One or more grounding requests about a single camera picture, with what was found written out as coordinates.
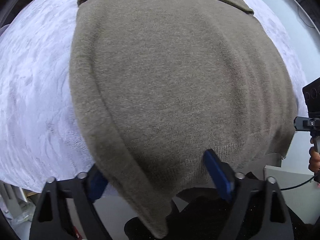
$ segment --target metal rivet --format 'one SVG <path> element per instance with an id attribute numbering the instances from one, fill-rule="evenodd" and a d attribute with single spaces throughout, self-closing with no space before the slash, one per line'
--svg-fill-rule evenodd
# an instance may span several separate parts
<path id="1" fill-rule="evenodd" d="M 50 178 L 47 179 L 47 182 L 48 182 L 48 183 L 52 183 L 52 182 L 54 182 L 55 180 L 56 180 L 55 177 L 50 177 Z"/>
<path id="2" fill-rule="evenodd" d="M 269 182 L 272 183 L 272 184 L 275 184 L 275 183 L 277 182 L 274 177 L 268 177 L 268 178 L 267 178 L 267 181 L 269 181 Z"/>
<path id="3" fill-rule="evenodd" d="M 242 172 L 236 172 L 235 176 L 237 179 L 244 179 L 245 178 L 245 175 Z"/>
<path id="4" fill-rule="evenodd" d="M 87 177 L 87 173 L 86 172 L 80 172 L 77 177 L 78 177 L 78 179 L 84 179 L 85 177 Z"/>

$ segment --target wire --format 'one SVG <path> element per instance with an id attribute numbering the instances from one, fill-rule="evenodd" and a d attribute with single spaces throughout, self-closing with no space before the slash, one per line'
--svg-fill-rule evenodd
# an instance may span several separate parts
<path id="1" fill-rule="evenodd" d="M 297 186 L 281 188 L 280 190 L 284 191 L 284 190 L 289 190 L 289 189 L 294 189 L 294 188 L 297 188 L 297 187 L 301 187 L 302 185 L 307 184 L 309 181 L 312 181 L 319 174 L 320 174 L 320 171 L 318 171 L 311 179 L 308 179 L 307 181 L 305 181 L 305 182 L 303 182 L 303 183 L 301 183 L 301 184 L 299 184 Z"/>
<path id="2" fill-rule="evenodd" d="M 315 29 L 315 27 L 312 27 L 312 26 L 309 26 L 308 24 L 306 24 L 306 22 L 301 18 L 300 14 L 299 14 L 299 5 L 297 5 L 297 8 L 298 8 L 298 15 L 299 15 L 300 19 L 303 21 L 303 23 L 304 23 L 305 25 L 307 25 L 308 27 L 310 27 L 310 28 L 312 28 L 312 29 Z"/>

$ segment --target knit garment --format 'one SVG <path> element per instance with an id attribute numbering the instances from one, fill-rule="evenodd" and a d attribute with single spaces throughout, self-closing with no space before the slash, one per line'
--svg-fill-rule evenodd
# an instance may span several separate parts
<path id="1" fill-rule="evenodd" d="M 286 67 L 243 0 L 78 0 L 70 89 L 96 165 L 162 238 L 170 200 L 286 155 L 297 106 Z"/>

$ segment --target silver bolt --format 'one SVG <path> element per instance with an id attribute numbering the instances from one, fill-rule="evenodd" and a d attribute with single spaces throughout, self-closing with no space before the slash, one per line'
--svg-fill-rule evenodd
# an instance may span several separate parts
<path id="1" fill-rule="evenodd" d="M 78 177 L 78 179 L 84 179 L 85 177 L 87 177 L 87 173 L 86 172 L 80 172 L 77 177 Z"/>
<path id="2" fill-rule="evenodd" d="M 271 184 L 275 184 L 277 182 L 274 177 L 268 177 L 267 181 L 269 181 Z"/>
<path id="3" fill-rule="evenodd" d="M 47 182 L 48 182 L 48 183 L 52 183 L 52 182 L 54 182 L 55 180 L 56 180 L 55 177 L 50 177 L 50 178 L 47 179 Z"/>
<path id="4" fill-rule="evenodd" d="M 235 176 L 237 179 L 244 179 L 245 178 L 245 175 L 242 172 L 236 172 Z"/>

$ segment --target white plush blanket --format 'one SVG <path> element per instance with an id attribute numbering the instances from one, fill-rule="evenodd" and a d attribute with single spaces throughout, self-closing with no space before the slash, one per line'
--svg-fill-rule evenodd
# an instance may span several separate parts
<path id="1" fill-rule="evenodd" d="M 292 80 L 299 115 L 307 84 L 289 37 L 262 0 L 244 0 L 278 48 Z M 93 160 L 71 103 L 68 63 L 76 0 L 34 0 L 0 36 L 0 180 L 41 192 L 88 171 Z"/>

